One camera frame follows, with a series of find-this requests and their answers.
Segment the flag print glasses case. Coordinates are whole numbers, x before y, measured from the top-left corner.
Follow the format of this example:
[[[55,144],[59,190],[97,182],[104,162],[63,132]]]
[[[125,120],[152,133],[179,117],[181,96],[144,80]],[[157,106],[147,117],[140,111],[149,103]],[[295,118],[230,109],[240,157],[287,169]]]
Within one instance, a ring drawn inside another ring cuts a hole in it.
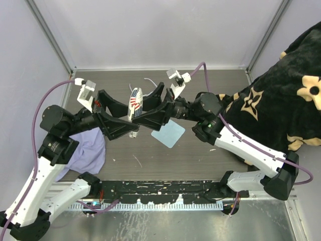
[[[134,88],[131,92],[129,104],[128,104],[128,121],[132,122],[132,120],[136,117],[142,115],[143,110],[143,93],[141,88]]]

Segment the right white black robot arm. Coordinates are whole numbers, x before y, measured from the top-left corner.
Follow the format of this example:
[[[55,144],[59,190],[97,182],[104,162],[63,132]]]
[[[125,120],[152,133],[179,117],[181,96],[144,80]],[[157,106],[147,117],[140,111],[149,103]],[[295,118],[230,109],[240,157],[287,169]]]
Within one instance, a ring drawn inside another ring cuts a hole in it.
[[[168,88],[160,105],[132,121],[155,131],[172,117],[196,122],[192,131],[200,141],[225,149],[257,168],[252,172],[227,171],[220,181],[224,197],[230,198],[241,191],[265,191],[273,198],[286,201],[298,175],[298,155],[284,154],[247,138],[226,123],[221,111],[222,106],[213,93],[200,92],[189,102]]]

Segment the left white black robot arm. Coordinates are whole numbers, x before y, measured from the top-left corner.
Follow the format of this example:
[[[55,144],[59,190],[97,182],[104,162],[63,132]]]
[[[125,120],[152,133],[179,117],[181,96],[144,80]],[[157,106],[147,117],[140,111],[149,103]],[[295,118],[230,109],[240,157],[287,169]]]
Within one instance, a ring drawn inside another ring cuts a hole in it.
[[[28,181],[12,205],[1,212],[1,227],[9,229],[15,240],[40,240],[53,220],[71,204],[86,196],[98,197],[100,179],[85,172],[62,193],[44,201],[79,145],[72,135],[100,128],[110,140],[117,139],[137,128],[134,123],[122,120],[136,106],[133,100],[125,105],[100,90],[77,114],[58,105],[47,107],[40,123],[47,135],[35,154],[36,162]]]

